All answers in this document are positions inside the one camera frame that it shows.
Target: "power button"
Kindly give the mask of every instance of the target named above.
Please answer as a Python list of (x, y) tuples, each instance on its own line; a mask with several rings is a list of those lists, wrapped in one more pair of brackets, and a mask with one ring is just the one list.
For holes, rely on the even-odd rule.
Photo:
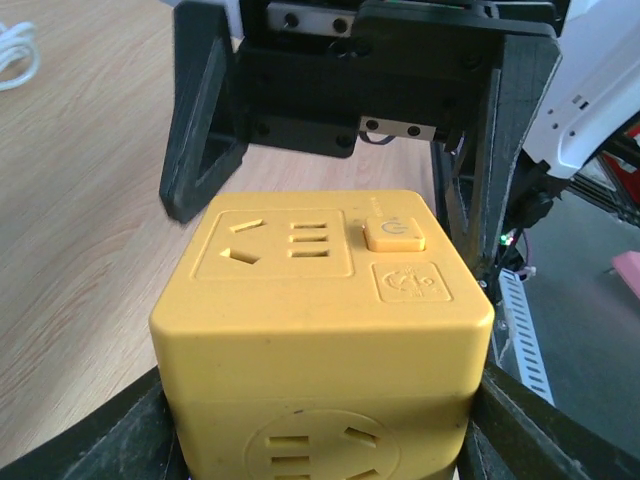
[(421, 252), (425, 238), (412, 217), (369, 217), (364, 235), (372, 252)]

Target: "wire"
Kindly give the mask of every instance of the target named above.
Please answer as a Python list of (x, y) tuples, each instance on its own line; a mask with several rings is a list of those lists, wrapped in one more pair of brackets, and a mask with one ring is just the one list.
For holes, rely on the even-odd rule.
[(29, 67), (15, 78), (0, 82), (0, 92), (24, 85), (40, 68), (40, 52), (34, 42), (36, 27), (22, 22), (11, 28), (0, 23), (0, 73), (15, 62), (31, 59)]
[(533, 257), (531, 254), (531, 246), (529, 245), (529, 236), (527, 235), (527, 232), (525, 230), (522, 231), (522, 239), (524, 240), (526, 257), (524, 259), (524, 265), (522, 266), (522, 268), (517, 272), (514, 272), (516, 275), (520, 275), (520, 276), (529, 275), (531, 271), (535, 272), (535, 268), (531, 266), (531, 263), (533, 262)]
[(371, 137), (369, 137), (367, 132), (360, 132), (358, 136), (360, 137), (360, 140), (365, 143), (370, 143), (371, 145), (389, 145), (396, 139), (393, 135), (387, 135), (382, 140), (371, 140)]
[(528, 266), (528, 265), (531, 265), (531, 262), (533, 260), (531, 258), (531, 247), (529, 246), (529, 236), (527, 235), (527, 232), (525, 230), (522, 231), (522, 239), (524, 240), (524, 248), (527, 254), (527, 256), (524, 259), (524, 265)]

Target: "white perforated bracket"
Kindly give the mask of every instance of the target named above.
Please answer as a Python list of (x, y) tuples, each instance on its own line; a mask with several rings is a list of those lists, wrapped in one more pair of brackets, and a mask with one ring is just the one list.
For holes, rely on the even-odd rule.
[(509, 270), (500, 273), (504, 315), (513, 339), (513, 349), (520, 373), (520, 381), (551, 405), (555, 405), (549, 379), (542, 361), (529, 303), (520, 277)]

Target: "black frame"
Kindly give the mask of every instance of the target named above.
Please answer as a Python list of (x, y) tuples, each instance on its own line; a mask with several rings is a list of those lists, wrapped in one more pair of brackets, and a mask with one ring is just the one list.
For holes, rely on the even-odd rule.
[[(521, 480), (640, 478), (640, 460), (577, 424), (492, 363), (487, 363), (474, 398), (457, 467), (461, 480), (502, 480), (505, 475)], [(157, 368), (0, 470), (0, 480), (132, 478), (189, 478)]]

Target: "pink object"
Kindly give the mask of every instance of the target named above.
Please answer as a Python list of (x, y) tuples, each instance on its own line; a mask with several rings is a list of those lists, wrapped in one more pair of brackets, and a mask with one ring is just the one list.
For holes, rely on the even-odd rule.
[(640, 298), (640, 252), (623, 253), (614, 257), (611, 263), (633, 293)]

